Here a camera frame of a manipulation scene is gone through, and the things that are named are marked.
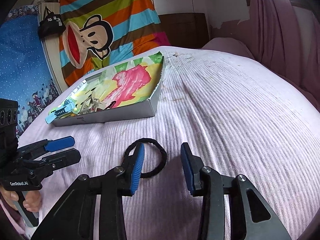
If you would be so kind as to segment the person's left hand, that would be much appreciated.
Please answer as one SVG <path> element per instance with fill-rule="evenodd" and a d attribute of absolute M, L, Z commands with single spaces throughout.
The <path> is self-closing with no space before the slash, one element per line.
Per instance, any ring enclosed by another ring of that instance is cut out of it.
<path fill-rule="evenodd" d="M 1 195 L 10 207 L 12 207 L 14 210 L 17 210 L 17 207 L 14 205 L 14 201 L 17 202 L 19 197 L 15 191 L 7 191 L 1 186 Z M 42 197 L 40 191 L 29 191 L 25 196 L 23 206 L 29 212 L 39 212 L 41 205 Z"/>

